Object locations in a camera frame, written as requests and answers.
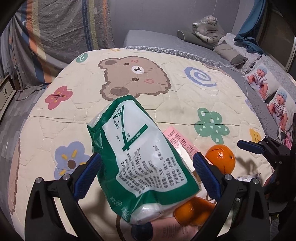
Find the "orange tangerine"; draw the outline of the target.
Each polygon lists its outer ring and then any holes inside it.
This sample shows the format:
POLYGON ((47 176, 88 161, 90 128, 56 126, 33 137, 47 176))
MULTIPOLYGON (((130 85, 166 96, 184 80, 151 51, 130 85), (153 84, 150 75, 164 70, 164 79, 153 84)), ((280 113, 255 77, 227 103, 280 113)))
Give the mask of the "orange tangerine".
POLYGON ((226 145, 212 146, 205 156, 222 174, 231 174, 234 170, 235 156, 226 145))
POLYGON ((181 226, 202 226, 215 208, 215 204, 200 197, 193 197, 173 212, 181 226))

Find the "green white tissue pack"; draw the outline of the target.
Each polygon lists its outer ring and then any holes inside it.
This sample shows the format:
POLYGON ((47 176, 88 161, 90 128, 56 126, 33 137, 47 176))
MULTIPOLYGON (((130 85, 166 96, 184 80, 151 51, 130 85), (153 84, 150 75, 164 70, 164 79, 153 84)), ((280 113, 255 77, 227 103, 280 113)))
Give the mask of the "green white tissue pack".
POLYGON ((126 222, 168 215, 199 192, 191 170, 133 96, 112 101, 87 128, 102 160, 100 186, 126 222))

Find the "right baby print pillow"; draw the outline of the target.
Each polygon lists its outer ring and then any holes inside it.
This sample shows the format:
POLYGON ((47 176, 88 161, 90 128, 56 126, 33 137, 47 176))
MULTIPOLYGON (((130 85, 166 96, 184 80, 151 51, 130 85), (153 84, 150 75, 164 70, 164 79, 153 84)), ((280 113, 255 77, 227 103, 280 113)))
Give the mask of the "right baby print pillow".
POLYGON ((295 114, 295 102, 290 94, 280 86, 267 108, 278 127, 282 131, 288 131, 293 124, 295 114))

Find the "baby print pillow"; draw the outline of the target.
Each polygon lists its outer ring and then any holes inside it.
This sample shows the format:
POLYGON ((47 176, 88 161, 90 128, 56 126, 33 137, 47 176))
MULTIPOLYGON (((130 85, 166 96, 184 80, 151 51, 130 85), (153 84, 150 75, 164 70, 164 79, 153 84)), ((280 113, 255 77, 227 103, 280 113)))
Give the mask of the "baby print pillow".
POLYGON ((244 78, 262 100, 266 100, 276 93, 280 86, 274 75, 263 63, 254 67, 247 75, 244 75, 244 78))
POLYGON ((288 131, 293 124, 295 114, 295 102, 290 94, 280 86, 267 108, 278 127, 282 131, 288 131))

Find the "left baby print pillow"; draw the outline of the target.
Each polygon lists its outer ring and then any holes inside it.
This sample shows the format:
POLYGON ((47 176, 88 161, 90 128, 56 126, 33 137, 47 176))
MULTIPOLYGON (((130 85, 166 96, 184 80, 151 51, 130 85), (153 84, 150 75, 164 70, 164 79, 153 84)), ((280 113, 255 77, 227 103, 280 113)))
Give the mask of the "left baby print pillow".
POLYGON ((263 63, 254 67, 247 75, 244 75, 244 78, 262 100, 266 100, 276 93, 280 86, 274 75, 263 63))

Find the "cream cartoon bear quilt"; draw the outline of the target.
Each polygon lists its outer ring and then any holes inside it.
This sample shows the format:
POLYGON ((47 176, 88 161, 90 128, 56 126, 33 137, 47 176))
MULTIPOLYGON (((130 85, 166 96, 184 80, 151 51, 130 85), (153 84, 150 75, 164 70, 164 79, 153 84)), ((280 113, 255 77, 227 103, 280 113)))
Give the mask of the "cream cartoon bear quilt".
POLYGON ((133 95, 162 131, 177 130, 187 150, 222 143, 235 155, 233 176, 273 169, 261 155, 238 149, 276 129, 265 104, 240 73, 220 62, 130 49, 86 52, 73 60, 30 109, 11 164, 8 204, 18 234, 34 180, 71 173, 92 154, 87 124, 111 101, 133 95))

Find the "pink paper package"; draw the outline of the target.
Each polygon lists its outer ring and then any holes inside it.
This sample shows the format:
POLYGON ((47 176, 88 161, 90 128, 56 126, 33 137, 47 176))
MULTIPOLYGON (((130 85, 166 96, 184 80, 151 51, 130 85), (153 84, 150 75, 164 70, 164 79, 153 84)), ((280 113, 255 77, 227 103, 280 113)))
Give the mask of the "pink paper package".
POLYGON ((191 160, 193 159, 194 154, 199 151, 186 137, 184 137, 178 130, 176 130, 172 126, 167 128, 163 132, 163 134, 175 147, 175 149, 181 146, 187 152, 191 160))

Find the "grey square cushion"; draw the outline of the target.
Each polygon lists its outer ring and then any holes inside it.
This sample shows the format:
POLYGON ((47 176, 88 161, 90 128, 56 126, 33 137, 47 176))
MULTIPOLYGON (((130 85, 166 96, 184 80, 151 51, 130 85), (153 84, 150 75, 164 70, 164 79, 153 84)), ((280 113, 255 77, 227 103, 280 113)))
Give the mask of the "grey square cushion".
POLYGON ((225 41, 218 44, 213 48, 213 51, 218 54, 223 59, 226 59, 230 62, 230 64, 233 67, 237 67, 239 65, 242 65, 246 63, 248 60, 247 57, 242 56, 239 54, 236 50, 234 50, 229 44, 227 44, 225 41))

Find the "blue curtain left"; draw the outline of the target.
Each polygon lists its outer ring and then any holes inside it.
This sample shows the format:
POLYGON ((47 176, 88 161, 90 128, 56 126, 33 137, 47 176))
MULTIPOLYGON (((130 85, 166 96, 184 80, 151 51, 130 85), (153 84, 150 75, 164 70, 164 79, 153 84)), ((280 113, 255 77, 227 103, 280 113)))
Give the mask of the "blue curtain left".
POLYGON ((264 51, 256 41, 256 37, 262 24, 265 6, 266 0, 254 1, 254 6, 248 18, 234 38, 234 41, 244 46, 248 53, 264 54, 264 51))

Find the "grey tiger plush toy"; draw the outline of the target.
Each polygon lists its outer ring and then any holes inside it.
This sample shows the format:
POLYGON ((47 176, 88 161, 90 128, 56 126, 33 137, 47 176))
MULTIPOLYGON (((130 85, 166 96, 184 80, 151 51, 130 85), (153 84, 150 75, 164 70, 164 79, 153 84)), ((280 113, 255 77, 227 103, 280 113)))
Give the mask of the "grey tiger plush toy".
POLYGON ((217 45, 220 39, 226 35, 217 18, 212 15, 192 23, 192 30, 195 36, 211 45, 217 45))

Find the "grey bolster pillow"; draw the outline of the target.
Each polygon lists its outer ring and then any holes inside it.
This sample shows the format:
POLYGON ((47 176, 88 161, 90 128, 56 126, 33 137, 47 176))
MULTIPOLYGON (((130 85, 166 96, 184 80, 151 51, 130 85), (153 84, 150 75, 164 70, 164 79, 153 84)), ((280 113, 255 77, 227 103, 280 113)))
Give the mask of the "grey bolster pillow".
POLYGON ((213 49, 212 45, 202 41, 199 37, 195 36, 191 32, 177 30, 177 37, 179 39, 181 39, 182 41, 185 41, 187 43, 202 46, 202 47, 207 48, 207 49, 213 49))

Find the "white drawer cabinet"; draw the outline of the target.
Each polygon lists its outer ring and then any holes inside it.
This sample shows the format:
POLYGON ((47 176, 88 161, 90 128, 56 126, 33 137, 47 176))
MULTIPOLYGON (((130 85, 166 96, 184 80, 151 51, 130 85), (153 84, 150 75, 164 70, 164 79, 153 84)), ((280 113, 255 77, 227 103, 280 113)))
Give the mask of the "white drawer cabinet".
POLYGON ((14 97, 16 90, 11 84, 12 80, 9 75, 1 79, 0 84, 0 120, 2 120, 8 105, 14 97))

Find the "grey sofa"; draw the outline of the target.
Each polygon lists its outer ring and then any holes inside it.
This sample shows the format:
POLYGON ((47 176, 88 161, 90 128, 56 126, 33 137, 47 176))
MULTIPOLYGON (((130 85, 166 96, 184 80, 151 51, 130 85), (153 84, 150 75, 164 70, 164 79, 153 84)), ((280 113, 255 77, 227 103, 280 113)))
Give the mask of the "grey sofa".
POLYGON ((229 61, 220 57, 213 50, 187 43, 176 36, 144 30, 128 31, 123 47, 176 55, 191 60, 197 60, 211 67, 223 70, 229 74, 242 89, 243 93, 248 98, 251 110, 258 116, 267 136, 276 138, 278 136, 283 136, 283 133, 286 133, 287 136, 292 136, 293 131, 295 131, 293 118, 290 120, 292 122, 291 126, 287 126, 285 130, 280 131, 280 127, 267 110, 267 104, 261 100, 258 93, 247 83, 238 70, 230 65, 229 61))

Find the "striped grey cloth cover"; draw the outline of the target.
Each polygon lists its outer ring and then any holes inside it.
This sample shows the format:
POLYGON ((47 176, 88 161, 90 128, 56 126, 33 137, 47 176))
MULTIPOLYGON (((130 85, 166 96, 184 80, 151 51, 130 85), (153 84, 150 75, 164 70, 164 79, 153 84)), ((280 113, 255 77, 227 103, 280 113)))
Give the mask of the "striped grey cloth cover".
POLYGON ((109 1, 25 1, 1 34, 1 77, 49 84, 79 55, 114 46, 109 1))

